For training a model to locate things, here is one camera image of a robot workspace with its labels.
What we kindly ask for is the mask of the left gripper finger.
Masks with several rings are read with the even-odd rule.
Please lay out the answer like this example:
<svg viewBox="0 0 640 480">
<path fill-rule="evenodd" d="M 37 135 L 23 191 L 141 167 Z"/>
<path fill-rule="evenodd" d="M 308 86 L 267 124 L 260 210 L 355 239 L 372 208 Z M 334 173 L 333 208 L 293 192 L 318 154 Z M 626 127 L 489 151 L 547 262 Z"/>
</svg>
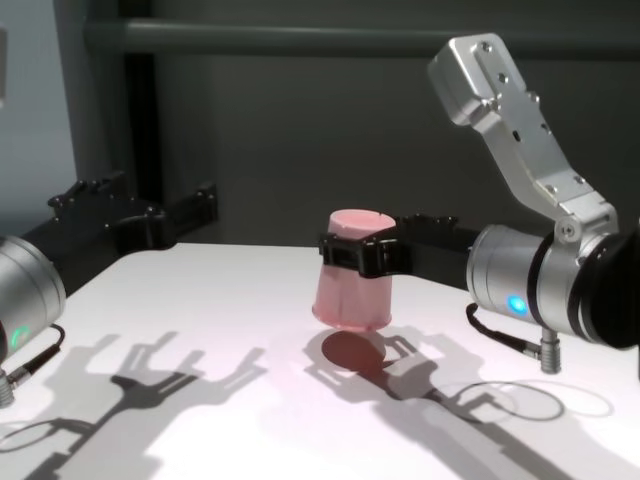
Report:
<svg viewBox="0 0 640 480">
<path fill-rule="evenodd" d="M 176 240 L 214 224 L 219 219 L 217 187 L 214 183 L 201 184 L 196 190 L 165 207 Z"/>
<path fill-rule="evenodd" d="M 60 221 L 74 210 L 97 209 L 116 197 L 126 195 L 126 174 L 113 171 L 97 180 L 78 180 L 63 193 L 51 197 L 47 205 L 52 219 Z"/>
</svg>

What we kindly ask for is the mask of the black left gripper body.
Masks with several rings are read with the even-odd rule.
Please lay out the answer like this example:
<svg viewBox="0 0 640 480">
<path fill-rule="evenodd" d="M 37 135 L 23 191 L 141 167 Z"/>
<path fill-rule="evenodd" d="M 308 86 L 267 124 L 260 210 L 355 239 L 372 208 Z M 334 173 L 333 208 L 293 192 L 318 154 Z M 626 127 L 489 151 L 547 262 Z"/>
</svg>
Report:
<svg viewBox="0 0 640 480">
<path fill-rule="evenodd" d="M 130 199 L 54 199 L 53 217 L 22 235 L 53 264 L 72 295 L 121 258 L 173 246 L 163 209 Z"/>
</svg>

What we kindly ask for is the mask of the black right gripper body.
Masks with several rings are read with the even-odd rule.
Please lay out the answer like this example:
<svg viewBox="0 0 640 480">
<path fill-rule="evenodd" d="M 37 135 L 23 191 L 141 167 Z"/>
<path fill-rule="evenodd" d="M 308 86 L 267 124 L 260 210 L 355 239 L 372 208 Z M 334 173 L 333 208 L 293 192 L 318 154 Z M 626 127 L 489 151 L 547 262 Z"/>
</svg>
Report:
<svg viewBox="0 0 640 480">
<path fill-rule="evenodd" d="M 479 232 L 454 229 L 415 241 L 411 247 L 411 275 L 453 288 L 466 288 L 467 263 Z"/>
</svg>

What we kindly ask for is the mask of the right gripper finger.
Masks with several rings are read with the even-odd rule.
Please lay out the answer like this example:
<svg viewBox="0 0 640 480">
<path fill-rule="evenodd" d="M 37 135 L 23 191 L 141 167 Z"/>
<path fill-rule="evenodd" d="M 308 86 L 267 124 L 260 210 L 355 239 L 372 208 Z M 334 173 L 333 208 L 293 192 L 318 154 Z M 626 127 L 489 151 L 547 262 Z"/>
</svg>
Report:
<svg viewBox="0 0 640 480">
<path fill-rule="evenodd" d="M 430 238 L 450 235 L 455 231 L 459 219 L 455 216 L 412 214 L 398 216 L 396 221 L 405 234 L 415 238 Z"/>
<path fill-rule="evenodd" d="M 362 238 L 326 233 L 318 241 L 323 265 L 356 272 L 365 279 L 414 274 L 412 246 L 399 227 Z"/>
</svg>

